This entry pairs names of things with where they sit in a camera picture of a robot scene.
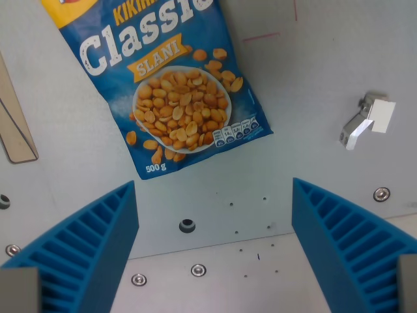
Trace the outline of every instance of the snack bag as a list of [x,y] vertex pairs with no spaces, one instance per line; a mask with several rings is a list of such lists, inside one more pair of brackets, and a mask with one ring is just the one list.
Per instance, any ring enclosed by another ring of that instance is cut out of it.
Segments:
[[142,179],[272,133],[218,0],[42,0]]

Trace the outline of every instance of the metal surface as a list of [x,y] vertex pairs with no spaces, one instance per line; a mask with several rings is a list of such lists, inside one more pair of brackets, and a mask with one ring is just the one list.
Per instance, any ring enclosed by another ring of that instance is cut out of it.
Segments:
[[388,198],[391,196],[391,192],[388,188],[381,187],[376,189],[376,191],[373,193],[373,199],[377,202],[384,202],[388,200]]
[[132,277],[132,284],[135,286],[144,286],[148,282],[145,275],[136,274]]
[[[417,236],[417,215],[391,218],[389,222]],[[208,268],[203,279],[190,272],[197,262]],[[138,269],[146,271],[152,279],[140,290],[130,282]],[[289,234],[129,260],[111,313],[130,312],[330,313],[330,310],[296,235]]]
[[191,268],[191,274],[193,274],[195,277],[204,276],[206,275],[206,272],[207,272],[206,267],[201,264],[195,264]]
[[[417,1],[297,0],[297,21],[289,0],[221,2],[275,135],[142,181],[108,105],[40,1],[0,1],[0,50],[41,156],[13,166],[0,153],[0,190],[13,201],[0,211],[0,246],[23,248],[131,179],[141,227],[130,258],[291,233],[293,177],[382,217],[417,213]],[[347,153],[341,126],[372,88],[401,107],[386,134],[363,133]],[[380,186],[395,196],[377,203]],[[190,234],[179,230],[185,218],[197,225]]]
[[20,252],[20,248],[16,245],[8,245],[5,251],[8,256],[13,257]]

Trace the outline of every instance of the white bowl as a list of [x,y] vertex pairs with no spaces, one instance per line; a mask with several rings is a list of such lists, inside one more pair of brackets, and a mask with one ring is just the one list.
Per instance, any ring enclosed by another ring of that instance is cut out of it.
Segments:
[[[132,109],[133,109],[133,112],[135,112],[135,110],[137,109],[136,108],[136,102],[137,102],[137,98],[138,98],[138,94],[139,94],[139,89],[140,89],[140,87],[142,87],[143,85],[147,85],[148,84],[148,81],[151,79],[151,78],[153,78],[153,77],[155,77],[155,78],[160,78],[163,74],[165,74],[166,72],[177,72],[177,71],[181,71],[181,72],[189,72],[189,71],[191,71],[191,70],[195,70],[195,69],[197,69],[198,71],[200,71],[200,73],[202,73],[202,74],[206,74],[207,75],[207,78],[209,79],[209,80],[212,80],[212,81],[214,81],[214,82],[216,82],[216,85],[217,85],[217,89],[218,90],[221,90],[221,91],[223,91],[223,93],[224,93],[224,97],[226,98],[226,100],[228,101],[228,103],[229,103],[229,105],[227,106],[227,108],[226,108],[226,114],[227,114],[227,121],[224,123],[224,126],[227,126],[228,124],[229,124],[229,121],[230,121],[230,115],[231,115],[231,113],[232,113],[232,102],[231,102],[231,100],[230,100],[230,97],[229,97],[229,95],[227,94],[227,91],[226,91],[226,89],[223,87],[223,85],[212,75],[212,74],[210,74],[210,73],[208,73],[208,72],[206,72],[205,70],[201,70],[200,68],[196,68],[196,67],[181,67],[181,66],[175,66],[175,67],[164,67],[162,70],[160,70],[159,72],[157,72],[155,75],[152,75],[151,77],[149,77],[149,78],[147,78],[146,80],[143,80],[140,84],[139,84],[139,86],[137,87],[137,89],[136,89],[136,92],[135,92],[135,95],[133,96],[133,104],[132,104]],[[159,142],[159,144],[160,145],[162,145],[162,146],[164,146],[164,147],[167,147],[166,145],[164,145],[164,143],[162,142],[162,140],[161,140],[161,138],[159,138],[159,137],[156,137],[156,136],[154,136],[154,135],[152,135],[150,132],[149,132],[149,130],[145,127],[145,126],[143,126],[143,123],[140,121],[140,120],[138,120],[138,119],[136,119],[137,120],[137,122],[153,137],[153,138],[155,138],[155,140],[157,141],[157,142]],[[168,146],[167,148],[168,149],[170,149],[170,150],[172,150],[172,151],[175,151],[175,152],[179,152],[179,153],[184,153],[184,154],[191,154],[191,153],[198,153],[198,152],[201,152],[201,151],[203,151],[203,150],[205,150],[205,149],[207,149],[208,147],[210,147],[211,145],[203,145],[203,146],[201,146],[201,147],[198,147],[196,150],[194,150],[194,151],[190,151],[190,150],[188,150],[187,148],[183,148],[183,149],[179,149],[179,150],[174,150],[174,148],[170,145],[170,146]]]

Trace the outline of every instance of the gray metal panel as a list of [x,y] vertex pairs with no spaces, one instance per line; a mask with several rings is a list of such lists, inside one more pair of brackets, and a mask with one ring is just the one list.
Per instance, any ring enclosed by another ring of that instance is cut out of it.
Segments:
[[[241,67],[275,135],[141,181],[108,105],[40,2],[1,2],[0,49],[40,159],[12,166],[0,153],[0,190],[12,201],[0,212],[0,246],[23,248],[131,179],[141,222],[131,258],[292,232],[293,177],[382,217],[417,212],[417,3],[296,3],[297,22],[289,0],[223,1]],[[274,32],[280,36],[243,43]],[[341,128],[373,89],[397,102],[388,131],[366,131],[346,151]],[[377,203],[381,186],[392,195]],[[183,218],[195,221],[192,234],[179,231]]]

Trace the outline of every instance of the blue plastic gripper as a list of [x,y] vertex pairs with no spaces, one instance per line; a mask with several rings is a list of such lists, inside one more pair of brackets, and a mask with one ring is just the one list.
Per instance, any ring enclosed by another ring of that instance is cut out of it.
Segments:
[[131,181],[60,222],[2,268],[38,268],[43,313],[110,312],[138,229]]

